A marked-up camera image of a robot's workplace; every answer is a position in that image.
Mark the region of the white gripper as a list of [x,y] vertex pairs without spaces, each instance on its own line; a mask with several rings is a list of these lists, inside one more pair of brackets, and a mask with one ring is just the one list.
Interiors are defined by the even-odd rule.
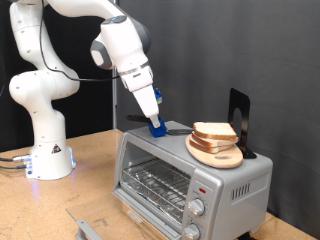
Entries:
[[154,128],[160,127],[159,108],[152,87],[153,73],[149,65],[120,74],[125,87],[134,95],[142,112]]

